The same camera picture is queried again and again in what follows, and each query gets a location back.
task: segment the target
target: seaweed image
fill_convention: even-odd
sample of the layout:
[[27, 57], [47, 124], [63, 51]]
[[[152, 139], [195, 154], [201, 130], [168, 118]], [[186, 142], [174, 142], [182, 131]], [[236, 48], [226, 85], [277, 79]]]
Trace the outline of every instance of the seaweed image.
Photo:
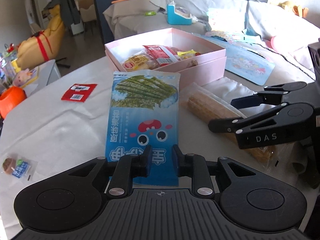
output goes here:
[[120, 81], [112, 93], [111, 106], [153, 109], [169, 107], [178, 100], [178, 91], [156, 77], [133, 76]]

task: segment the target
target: red cartoon tongue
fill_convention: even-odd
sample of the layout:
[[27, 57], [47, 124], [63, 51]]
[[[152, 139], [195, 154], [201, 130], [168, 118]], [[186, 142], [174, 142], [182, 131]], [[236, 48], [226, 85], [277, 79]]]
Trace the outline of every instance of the red cartoon tongue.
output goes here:
[[149, 129], [160, 129], [161, 122], [159, 120], [147, 120], [139, 124], [138, 130], [139, 132], [146, 132]]

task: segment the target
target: dark gray jacket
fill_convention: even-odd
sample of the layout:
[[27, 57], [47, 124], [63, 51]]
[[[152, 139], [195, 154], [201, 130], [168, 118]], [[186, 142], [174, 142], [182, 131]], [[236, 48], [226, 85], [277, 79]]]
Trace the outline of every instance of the dark gray jacket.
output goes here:
[[75, 0], [52, 0], [44, 10], [51, 9], [57, 4], [60, 5], [60, 15], [65, 26], [69, 27], [71, 24], [80, 23], [80, 14]]

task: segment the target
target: blue tape dispenser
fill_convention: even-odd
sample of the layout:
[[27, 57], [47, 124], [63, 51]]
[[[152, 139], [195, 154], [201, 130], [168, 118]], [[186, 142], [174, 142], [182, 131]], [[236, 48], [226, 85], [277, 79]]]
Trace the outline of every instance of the blue tape dispenser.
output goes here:
[[174, 1], [167, 4], [168, 23], [171, 25], [191, 25], [192, 17], [188, 9], [176, 5]]

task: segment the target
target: cartoon eye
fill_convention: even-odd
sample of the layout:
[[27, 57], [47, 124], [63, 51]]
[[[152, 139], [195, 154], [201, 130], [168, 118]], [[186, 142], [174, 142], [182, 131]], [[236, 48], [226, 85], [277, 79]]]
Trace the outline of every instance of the cartoon eye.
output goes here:
[[164, 142], [168, 138], [168, 134], [166, 131], [158, 131], [156, 134], [156, 138], [159, 142]]
[[145, 146], [149, 143], [149, 137], [145, 134], [141, 134], [138, 136], [137, 141], [138, 141], [139, 145]]

